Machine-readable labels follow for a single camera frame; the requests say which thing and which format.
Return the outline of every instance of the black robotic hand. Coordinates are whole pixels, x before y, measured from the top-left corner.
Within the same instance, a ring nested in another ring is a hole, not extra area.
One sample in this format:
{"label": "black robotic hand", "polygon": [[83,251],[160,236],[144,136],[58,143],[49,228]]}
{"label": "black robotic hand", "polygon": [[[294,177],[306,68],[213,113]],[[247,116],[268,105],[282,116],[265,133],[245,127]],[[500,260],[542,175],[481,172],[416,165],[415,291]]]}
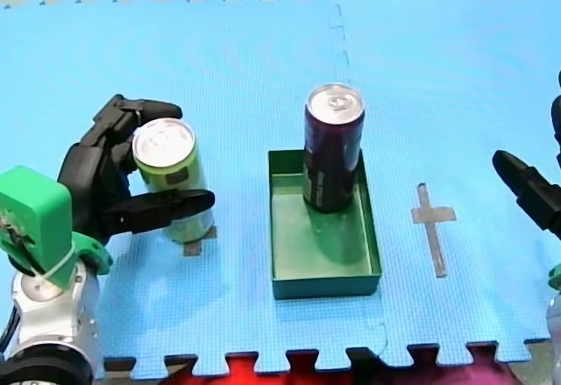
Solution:
{"label": "black robotic hand", "polygon": [[147,232],[214,205],[208,190],[169,190],[131,196],[127,176],[137,169],[132,134],[157,118],[181,118],[181,108],[153,100],[113,96],[94,125],[70,147],[58,182],[72,195],[74,231],[107,244],[113,234]]}
{"label": "black robotic hand", "polygon": [[[561,146],[561,96],[551,106],[555,139]],[[557,155],[561,166],[561,153]],[[501,179],[517,196],[516,202],[542,229],[561,239],[561,188],[545,180],[534,167],[528,166],[506,151],[497,151],[493,165]]]}

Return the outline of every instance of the can lid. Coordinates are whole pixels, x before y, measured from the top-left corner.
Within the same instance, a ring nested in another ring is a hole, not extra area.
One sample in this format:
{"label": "can lid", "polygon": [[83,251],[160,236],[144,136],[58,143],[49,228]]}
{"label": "can lid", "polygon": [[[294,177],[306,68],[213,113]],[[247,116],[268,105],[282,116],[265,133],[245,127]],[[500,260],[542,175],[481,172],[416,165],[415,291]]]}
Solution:
{"label": "can lid", "polygon": [[178,119],[156,119],[134,132],[132,153],[135,159],[153,168],[168,168],[180,163],[195,148],[193,130]]}
{"label": "can lid", "polygon": [[345,84],[332,83],[322,85],[309,95],[308,111],[325,124],[344,125],[360,118],[365,106],[358,91]]}

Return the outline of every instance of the green can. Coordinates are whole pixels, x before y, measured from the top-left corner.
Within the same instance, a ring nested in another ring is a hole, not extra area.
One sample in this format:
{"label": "green can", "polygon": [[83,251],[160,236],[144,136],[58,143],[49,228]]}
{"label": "green can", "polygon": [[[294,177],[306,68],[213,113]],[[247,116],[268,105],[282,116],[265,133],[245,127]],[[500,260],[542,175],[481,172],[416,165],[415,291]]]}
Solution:
{"label": "green can", "polygon": [[[132,153],[150,192],[206,189],[195,132],[179,119],[156,119],[134,133]],[[167,236],[178,243],[201,239],[214,224],[212,210],[175,220]]]}

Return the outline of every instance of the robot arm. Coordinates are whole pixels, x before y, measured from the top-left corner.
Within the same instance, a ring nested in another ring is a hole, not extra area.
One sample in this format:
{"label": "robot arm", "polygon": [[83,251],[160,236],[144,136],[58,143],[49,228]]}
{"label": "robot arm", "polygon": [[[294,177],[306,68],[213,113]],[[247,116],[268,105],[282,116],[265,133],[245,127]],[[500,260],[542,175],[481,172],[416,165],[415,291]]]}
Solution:
{"label": "robot arm", "polygon": [[[551,106],[551,122],[555,139],[561,146],[561,96]],[[561,166],[561,153],[557,155]],[[506,151],[497,151],[493,165],[501,179],[516,195],[518,205],[542,229],[561,239],[561,188],[550,184],[536,168],[528,166]],[[561,264],[549,272],[549,285],[561,290]],[[553,385],[561,385],[561,294],[551,300],[547,309],[547,325],[554,350]]]}
{"label": "robot arm", "polygon": [[1,351],[19,323],[0,383],[89,385],[102,358],[97,276],[110,270],[110,237],[165,227],[214,205],[208,190],[131,196],[132,134],[155,118],[180,117],[173,104],[116,95],[69,148],[57,182],[26,167],[0,175],[0,247],[18,271]]}

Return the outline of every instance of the soda can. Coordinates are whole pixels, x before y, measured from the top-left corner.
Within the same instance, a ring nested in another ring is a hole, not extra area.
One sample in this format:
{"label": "soda can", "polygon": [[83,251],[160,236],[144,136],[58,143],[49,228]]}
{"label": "soda can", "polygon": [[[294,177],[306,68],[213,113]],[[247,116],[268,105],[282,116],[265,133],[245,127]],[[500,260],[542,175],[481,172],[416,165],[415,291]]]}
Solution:
{"label": "soda can", "polygon": [[[156,119],[138,128],[132,154],[150,192],[206,189],[195,132],[179,119]],[[178,243],[201,239],[214,224],[212,210],[175,220],[167,236]]]}
{"label": "soda can", "polygon": [[365,106],[358,91],[325,84],[305,110],[304,199],[316,210],[335,212],[352,200]]}

